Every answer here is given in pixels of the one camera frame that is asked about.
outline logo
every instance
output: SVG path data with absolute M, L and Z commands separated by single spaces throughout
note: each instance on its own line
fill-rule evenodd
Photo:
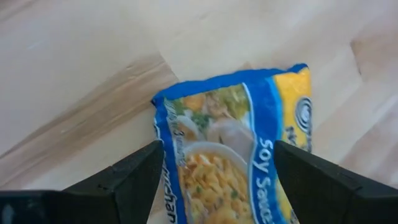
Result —
M 310 98 L 302 97 L 298 100 L 295 110 L 295 120 L 297 126 L 304 132 L 311 131 L 312 103 Z

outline noodle packet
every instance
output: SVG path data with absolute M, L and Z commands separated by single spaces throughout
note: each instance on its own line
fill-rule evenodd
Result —
M 311 151 L 310 70 L 246 70 L 160 91 L 170 223 L 298 223 L 278 180 L 273 143 Z

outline noodle image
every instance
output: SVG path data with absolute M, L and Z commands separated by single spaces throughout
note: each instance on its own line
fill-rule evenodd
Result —
M 215 153 L 187 156 L 178 167 L 185 213 L 193 223 L 253 223 L 246 175 Z

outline light wood surface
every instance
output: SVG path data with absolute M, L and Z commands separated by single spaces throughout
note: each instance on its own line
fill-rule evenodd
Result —
M 151 142 L 175 82 L 297 62 L 314 153 L 398 187 L 395 0 L 2 0 L 0 188 L 63 189 Z

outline green vegetable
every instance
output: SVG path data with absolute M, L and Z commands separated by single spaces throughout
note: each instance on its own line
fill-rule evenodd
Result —
M 233 191 L 231 192 L 231 198 L 236 199 L 238 196 L 239 196 L 238 192 L 235 189 L 233 189 Z
M 242 85 L 220 88 L 217 92 L 233 118 L 241 119 L 250 110 L 248 96 Z
M 191 117 L 192 121 L 198 126 L 198 129 L 201 133 L 204 133 L 209 126 L 210 118 L 210 115 L 202 114 L 200 112 L 193 112 Z
M 197 186 L 197 193 L 200 194 L 201 192 L 201 187 Z
M 174 109 L 177 115 L 184 115 L 184 110 L 187 107 L 181 102 L 181 99 L 173 100 Z

